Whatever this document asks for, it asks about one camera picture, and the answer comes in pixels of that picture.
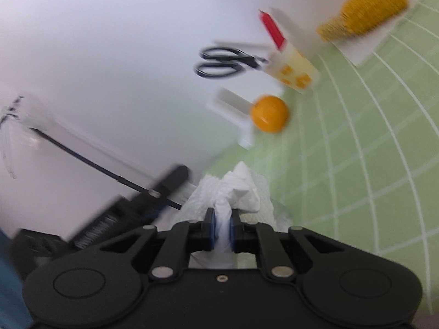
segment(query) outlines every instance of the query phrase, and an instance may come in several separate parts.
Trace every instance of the green cutting mat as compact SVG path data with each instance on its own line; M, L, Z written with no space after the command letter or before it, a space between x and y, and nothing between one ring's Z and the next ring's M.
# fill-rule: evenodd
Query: green cutting mat
M294 224L409 267L424 286L418 313L438 312L439 0L421 0L363 67L333 45L313 64L315 90L285 92L288 127L208 173L243 160Z

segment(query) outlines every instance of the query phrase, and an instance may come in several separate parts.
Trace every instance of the black tool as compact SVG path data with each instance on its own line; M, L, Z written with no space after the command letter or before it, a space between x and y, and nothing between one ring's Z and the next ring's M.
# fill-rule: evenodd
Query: black tool
M167 198L188 180L189 173L186 166L175 166L148 193L137 194L131 200L120 197L68 242L59 236L22 229L10 245L12 263L25 279L35 268L54 258L151 224Z
M410 270L302 227L279 233L233 210L234 252L254 254L258 268L189 269L191 252L213 247L213 214L38 268L23 288L32 329L410 328L422 297Z
M243 51L229 47L211 47L201 50L200 57L211 62L199 63L195 66L195 72L203 78L228 78L245 71L248 65L253 69L260 69L262 63L268 60L256 56L250 56Z

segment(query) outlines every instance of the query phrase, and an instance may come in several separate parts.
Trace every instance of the blue object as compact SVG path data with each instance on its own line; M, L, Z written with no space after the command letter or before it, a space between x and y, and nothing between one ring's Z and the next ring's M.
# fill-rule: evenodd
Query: blue object
M210 223L210 248L211 249L215 248L215 241L216 241L215 230L216 230L216 217L215 217L215 213L213 213L212 222Z
M229 221L229 237L230 237L230 247L232 248L232 251L235 251L235 234L233 232L233 224L230 219Z
M0 327L25 329L32 324L32 318L21 296L21 279L7 255L9 243L0 231Z

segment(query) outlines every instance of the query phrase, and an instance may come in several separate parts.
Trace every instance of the paper cup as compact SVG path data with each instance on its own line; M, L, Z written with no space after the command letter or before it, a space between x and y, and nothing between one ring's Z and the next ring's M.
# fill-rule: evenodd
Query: paper cup
M320 78L319 71L289 42L269 60L264 71L300 93L313 87Z

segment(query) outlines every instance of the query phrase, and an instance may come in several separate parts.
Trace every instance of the crumpled paper towel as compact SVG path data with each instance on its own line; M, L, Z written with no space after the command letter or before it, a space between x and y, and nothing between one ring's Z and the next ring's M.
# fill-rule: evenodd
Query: crumpled paper towel
M191 256L189 267L198 268L254 268L254 256L234 254L230 247L229 222L232 209L241 209L243 222L258 221L277 224L270 201L268 182L244 162L227 172L222 179L206 175L187 202L175 215L173 223L190 219L203 220L208 208L215 209L216 243L210 252L198 251Z

